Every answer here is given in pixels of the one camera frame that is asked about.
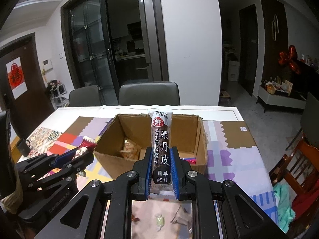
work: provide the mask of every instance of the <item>gray chair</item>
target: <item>gray chair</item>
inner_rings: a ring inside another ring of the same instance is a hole
[[[309,143],[319,148],[319,101],[309,92],[307,97],[307,102],[303,114],[300,120],[300,130],[297,135],[290,142],[288,148],[297,139],[301,131],[303,131],[308,139]]]
[[[102,106],[97,85],[90,85],[70,92],[69,107]]]
[[[119,105],[181,105],[174,82],[141,82],[122,85]]]

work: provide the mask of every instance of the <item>metal screw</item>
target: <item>metal screw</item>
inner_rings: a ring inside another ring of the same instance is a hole
[[[189,171],[188,173],[189,177],[196,177],[197,176],[197,172],[196,171]]]
[[[128,171],[126,174],[128,177],[134,177],[136,176],[136,171]]]
[[[225,185],[228,187],[234,186],[234,182],[232,180],[225,180]]]
[[[99,181],[99,180],[92,180],[92,181],[90,181],[90,186],[91,186],[91,187],[97,187],[97,186],[99,186],[99,184],[100,184],[100,181]]]

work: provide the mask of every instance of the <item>black mug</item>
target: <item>black mug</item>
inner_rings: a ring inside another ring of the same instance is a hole
[[[17,143],[17,148],[20,151],[20,153],[26,157],[30,153],[30,141],[28,139],[20,138],[18,143]]]

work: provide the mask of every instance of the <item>glass door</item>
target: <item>glass door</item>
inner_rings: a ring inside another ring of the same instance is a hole
[[[71,9],[72,38],[82,86],[98,85],[104,104],[111,106],[118,104],[119,85],[104,39],[101,4],[103,0],[86,0]]]

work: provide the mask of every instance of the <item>cardboard box on floor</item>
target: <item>cardboard box on floor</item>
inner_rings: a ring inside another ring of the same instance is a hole
[[[131,139],[141,147],[139,159],[143,159],[146,148],[152,146],[151,117],[147,114],[118,114],[101,136],[94,154],[113,179],[132,170],[136,161],[121,156],[124,138]],[[170,146],[177,147],[180,158],[196,158],[192,169],[205,172],[207,138],[202,118],[173,114]]]

